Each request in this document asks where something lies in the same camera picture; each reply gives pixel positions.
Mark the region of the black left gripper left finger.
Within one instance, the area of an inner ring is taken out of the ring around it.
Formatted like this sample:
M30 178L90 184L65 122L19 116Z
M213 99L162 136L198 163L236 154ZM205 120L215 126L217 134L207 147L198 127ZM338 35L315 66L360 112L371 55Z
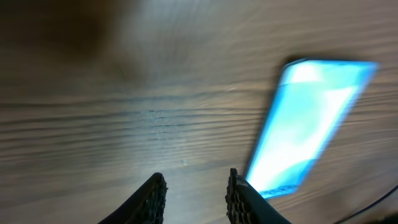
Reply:
M156 172L99 224L163 224L166 193L164 176Z

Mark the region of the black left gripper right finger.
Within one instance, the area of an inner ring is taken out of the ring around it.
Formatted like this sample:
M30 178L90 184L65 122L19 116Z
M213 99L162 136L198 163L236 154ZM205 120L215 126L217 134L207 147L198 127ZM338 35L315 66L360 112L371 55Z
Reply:
M235 168L230 169L225 200L232 224L291 224Z

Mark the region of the blue Galaxy smartphone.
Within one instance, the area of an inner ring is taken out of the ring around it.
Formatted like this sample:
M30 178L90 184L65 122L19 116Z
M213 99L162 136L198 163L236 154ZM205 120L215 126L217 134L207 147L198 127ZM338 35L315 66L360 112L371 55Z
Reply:
M263 198L297 191L377 69L377 62L316 58L283 66L246 181Z

